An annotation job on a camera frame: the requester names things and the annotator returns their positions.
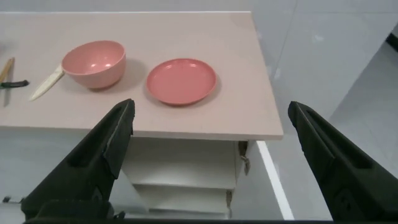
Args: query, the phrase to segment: robotic claw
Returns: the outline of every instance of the robotic claw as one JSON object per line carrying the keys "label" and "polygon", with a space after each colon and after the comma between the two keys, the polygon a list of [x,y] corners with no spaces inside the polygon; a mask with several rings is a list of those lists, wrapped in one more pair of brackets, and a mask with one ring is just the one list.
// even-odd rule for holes
{"label": "robotic claw", "polygon": [[[22,201],[25,223],[312,223],[148,220],[114,216],[109,196],[132,135],[134,101],[118,103]],[[398,221],[398,180],[311,108],[289,118],[334,221]]]}

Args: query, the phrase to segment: knife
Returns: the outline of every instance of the knife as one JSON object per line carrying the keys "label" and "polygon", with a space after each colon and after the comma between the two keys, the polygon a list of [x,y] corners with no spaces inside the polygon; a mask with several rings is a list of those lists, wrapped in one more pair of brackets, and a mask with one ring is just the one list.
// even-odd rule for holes
{"label": "knife", "polygon": [[29,85],[29,82],[27,80],[20,81],[20,82],[4,82],[0,83],[0,89],[3,88],[18,88],[18,87],[24,87]]}
{"label": "knife", "polygon": [[51,87],[63,77],[64,74],[65,72],[63,71],[62,66],[59,65],[57,69],[55,69],[55,71],[49,77],[47,77],[42,84],[40,84],[40,86],[30,97],[29,101],[34,101],[41,97],[45,92],[49,91]]}

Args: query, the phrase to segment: white knife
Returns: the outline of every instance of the white knife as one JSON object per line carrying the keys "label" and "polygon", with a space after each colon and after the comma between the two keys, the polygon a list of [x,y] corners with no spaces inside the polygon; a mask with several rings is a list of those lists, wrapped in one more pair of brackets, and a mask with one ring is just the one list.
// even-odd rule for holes
{"label": "white knife", "polygon": [[46,78],[42,84],[40,84],[40,86],[30,97],[29,101],[34,101],[41,97],[45,92],[51,89],[51,87],[54,86],[54,84],[56,84],[64,74],[65,72],[63,71],[62,66],[59,65],[58,68],[55,69],[55,71],[48,78]]}

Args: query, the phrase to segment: cabinet door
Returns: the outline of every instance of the cabinet door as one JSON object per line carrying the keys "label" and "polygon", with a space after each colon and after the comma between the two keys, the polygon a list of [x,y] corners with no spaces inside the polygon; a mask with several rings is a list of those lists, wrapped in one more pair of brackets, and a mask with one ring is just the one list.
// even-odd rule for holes
{"label": "cabinet door", "polygon": [[246,175],[242,164],[231,202],[231,218],[238,220],[293,220],[292,211],[264,141],[249,142]]}
{"label": "cabinet door", "polygon": [[[0,198],[25,197],[83,139],[88,131],[0,128]],[[138,193],[121,172],[109,201],[116,211],[145,212]]]}

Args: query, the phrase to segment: table top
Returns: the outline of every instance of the table top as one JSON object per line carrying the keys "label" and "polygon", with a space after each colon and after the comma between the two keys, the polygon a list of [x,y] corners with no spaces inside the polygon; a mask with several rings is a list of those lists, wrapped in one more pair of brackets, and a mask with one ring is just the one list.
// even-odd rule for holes
{"label": "table top", "polygon": [[[35,89],[72,48],[115,40],[127,52],[123,79],[90,91],[64,76],[38,100]],[[0,13],[0,64],[15,57],[12,81],[0,90],[0,126],[91,129],[118,102],[136,102],[135,136],[157,138],[281,139],[275,105],[250,12]],[[195,58],[218,76],[216,90],[190,106],[153,99],[146,76],[173,58]]]}

